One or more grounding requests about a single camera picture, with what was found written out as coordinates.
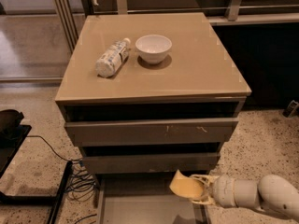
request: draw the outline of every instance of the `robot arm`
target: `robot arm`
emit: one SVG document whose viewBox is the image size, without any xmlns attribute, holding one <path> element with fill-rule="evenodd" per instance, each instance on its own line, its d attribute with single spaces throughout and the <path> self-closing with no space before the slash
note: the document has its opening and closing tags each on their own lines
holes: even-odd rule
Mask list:
<svg viewBox="0 0 299 224">
<path fill-rule="evenodd" d="M 299 222 L 299 193 L 292 184 L 277 175 L 260 181 L 237 180 L 228 175 L 184 176 L 177 170 L 170 189 L 193 203 L 223 208 L 248 208 L 276 218 Z"/>
</svg>

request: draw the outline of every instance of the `drawer front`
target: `drawer front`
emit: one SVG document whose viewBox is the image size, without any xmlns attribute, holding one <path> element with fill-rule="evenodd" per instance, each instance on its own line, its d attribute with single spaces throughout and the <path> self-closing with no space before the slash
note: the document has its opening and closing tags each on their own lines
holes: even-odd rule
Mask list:
<svg viewBox="0 0 299 224">
<path fill-rule="evenodd" d="M 220 155 L 166 154 L 85 157 L 83 164 L 90 174 L 155 173 L 214 169 Z"/>
<path fill-rule="evenodd" d="M 74 146 L 160 145 L 226 142 L 237 119 L 176 119 L 126 122 L 67 122 Z"/>
</svg>

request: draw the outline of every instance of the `white bowl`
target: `white bowl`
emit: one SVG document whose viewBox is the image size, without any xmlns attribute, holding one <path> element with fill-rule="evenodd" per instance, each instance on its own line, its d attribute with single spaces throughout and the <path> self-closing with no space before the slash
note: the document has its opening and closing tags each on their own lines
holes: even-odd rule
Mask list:
<svg viewBox="0 0 299 224">
<path fill-rule="evenodd" d="M 135 45 L 144 61 L 156 64 L 165 59 L 172 47 L 172 42 L 162 35 L 145 35 L 140 37 Z"/>
</svg>

